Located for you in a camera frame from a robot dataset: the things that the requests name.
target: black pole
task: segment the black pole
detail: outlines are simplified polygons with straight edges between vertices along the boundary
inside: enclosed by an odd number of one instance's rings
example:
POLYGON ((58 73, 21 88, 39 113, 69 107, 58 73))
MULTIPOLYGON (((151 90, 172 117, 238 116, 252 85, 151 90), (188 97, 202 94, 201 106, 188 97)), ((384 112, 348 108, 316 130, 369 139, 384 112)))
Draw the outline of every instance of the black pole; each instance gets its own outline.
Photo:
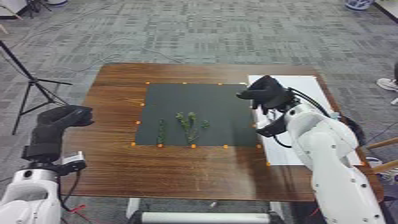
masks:
POLYGON ((18 117, 16 117, 16 123, 14 123, 14 128, 12 128, 12 135, 14 135, 14 134, 16 134, 18 125, 19 125, 19 121, 21 121, 21 116, 23 116, 28 112, 32 112, 35 109, 39 109, 42 106, 46 106, 50 103, 57 103, 55 99, 62 102, 64 105, 67 105, 67 103, 66 103, 66 101, 62 100, 62 98, 60 98, 60 97, 55 95, 55 93, 46 89, 46 87, 39 84, 39 82, 50 82, 50 83, 64 84, 64 85, 71 85, 71 83, 67 83, 67 82, 58 82, 58 81, 51 81, 51 80, 46 80, 46 79, 37 79, 37 78, 32 76, 32 74, 30 74, 30 72, 28 72, 28 70, 26 70, 26 68, 25 68, 25 66, 23 66, 23 64, 21 64, 21 62, 19 62, 19 60, 18 60, 18 58, 16 58, 16 56, 14 56, 14 54, 12 54, 12 52, 10 52, 10 49, 9 49, 9 47, 5 46, 2 40, 0 40, 0 47, 2 47, 2 49, 3 49, 3 51, 5 51, 5 53, 7 53, 7 55, 9 55, 9 57, 10 57, 10 59, 12 59, 14 64, 18 65, 18 68, 21 69, 21 72, 23 72, 25 77, 28 78, 28 86, 26 86, 26 91, 25 91, 25 95, 23 95, 21 106, 19 106, 18 117), (39 92, 41 92, 42 96, 46 97, 46 102, 44 102, 42 104, 39 104, 39 105, 37 105, 34 108, 30 108, 28 110, 25 110, 25 105, 26 105, 26 100, 28 100, 28 93, 30 93, 30 89, 32 89, 32 87, 35 87, 35 88, 39 89, 39 92))
POLYGON ((14 56, 14 54, 12 54, 12 52, 10 52, 9 47, 5 46, 2 40, 0 40, 0 47, 3 48, 3 51, 5 51, 5 53, 7 53, 9 57, 10 57, 10 59, 12 59, 14 63, 16 63, 16 65, 18 65, 18 67, 19 67, 19 69, 21 69, 21 71, 23 71, 26 77, 28 77, 28 79, 30 79, 32 81, 35 81, 34 76, 32 76, 32 74, 30 74, 30 72, 28 72, 28 70, 26 70, 26 68, 25 68, 25 66, 23 66, 23 64, 21 64, 21 62, 19 62, 19 60, 18 60, 18 58, 16 58, 16 56, 14 56))

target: wooden table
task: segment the wooden table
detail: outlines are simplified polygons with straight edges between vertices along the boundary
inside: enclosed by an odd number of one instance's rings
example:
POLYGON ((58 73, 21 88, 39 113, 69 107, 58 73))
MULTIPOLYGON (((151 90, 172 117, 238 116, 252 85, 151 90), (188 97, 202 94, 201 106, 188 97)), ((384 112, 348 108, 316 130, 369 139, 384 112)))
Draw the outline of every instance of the wooden table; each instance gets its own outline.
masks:
MULTIPOLYGON (((83 105, 96 123, 67 131, 66 151, 83 151, 87 169, 74 195, 266 201, 313 201, 304 166, 266 166, 263 149, 131 146, 149 83, 247 82, 247 75, 313 75, 337 110, 325 82, 307 66, 110 64, 96 77, 83 105)), ((378 200, 382 186, 368 165, 378 200)))

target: dark green mat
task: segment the dark green mat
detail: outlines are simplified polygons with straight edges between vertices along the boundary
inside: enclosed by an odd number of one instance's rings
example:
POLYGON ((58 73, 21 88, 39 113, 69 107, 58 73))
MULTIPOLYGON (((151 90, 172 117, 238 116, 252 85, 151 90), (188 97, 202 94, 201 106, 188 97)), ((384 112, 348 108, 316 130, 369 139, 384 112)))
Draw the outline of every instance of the dark green mat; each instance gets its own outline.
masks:
POLYGON ((199 146, 256 146, 250 102, 236 98, 243 85, 151 84, 145 93, 140 127, 135 136, 138 145, 156 145, 158 123, 165 120, 165 145, 188 145, 176 113, 197 115, 199 146), (209 128, 201 128, 208 120, 209 128))

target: white paper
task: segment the white paper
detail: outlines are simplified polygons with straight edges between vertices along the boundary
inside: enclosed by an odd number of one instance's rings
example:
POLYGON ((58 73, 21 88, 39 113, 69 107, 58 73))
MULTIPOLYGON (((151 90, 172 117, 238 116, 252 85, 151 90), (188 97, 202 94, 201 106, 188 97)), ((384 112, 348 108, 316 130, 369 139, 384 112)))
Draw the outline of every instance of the white paper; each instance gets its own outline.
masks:
MULTIPOLYGON (((263 77, 263 75, 249 75, 249 84, 256 82, 256 80, 263 77)), ((284 88, 291 87, 295 88, 309 97, 314 99, 314 101, 320 103, 321 107, 325 108, 327 112, 332 112, 332 107, 327 101, 327 97, 320 88, 320 84, 316 81, 314 76, 272 76, 284 88)), ((254 111, 254 117, 257 121, 268 120, 266 116, 263 115, 261 109, 254 111)), ((284 132, 277 135, 279 141, 291 145, 291 139, 289 134, 284 132)), ((304 165, 302 161, 295 155, 295 151, 291 148, 284 148, 273 138, 266 138, 261 136, 261 141, 265 145, 265 154, 266 154, 266 160, 270 162, 270 165, 304 165)), ((352 165, 360 165, 360 160, 357 157, 355 151, 348 154, 348 161, 352 165)))

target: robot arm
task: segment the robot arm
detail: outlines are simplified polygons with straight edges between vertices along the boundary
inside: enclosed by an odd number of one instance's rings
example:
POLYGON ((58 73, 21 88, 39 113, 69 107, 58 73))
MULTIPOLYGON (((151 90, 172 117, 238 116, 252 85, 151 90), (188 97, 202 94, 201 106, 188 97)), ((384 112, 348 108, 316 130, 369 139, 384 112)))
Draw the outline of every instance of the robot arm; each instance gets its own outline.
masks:
POLYGON ((346 155, 357 139, 346 125, 300 104, 284 116, 291 148, 313 170, 313 191, 327 223, 384 223, 368 178, 346 155))
POLYGON ((55 165, 60 157, 62 135, 67 127, 92 124, 90 108, 64 106, 37 116, 30 146, 21 158, 28 166, 16 172, 0 201, 0 222, 18 224, 60 223, 58 178, 85 168, 82 153, 55 165))
POLYGON ((261 105, 265 114, 270 109, 282 112, 257 133, 265 137, 289 133, 291 150, 313 171, 313 192, 327 223, 385 223, 368 178, 346 159, 357 148, 350 128, 328 118, 323 108, 300 103, 293 89, 284 89, 270 76, 238 97, 252 100, 254 109, 261 105))

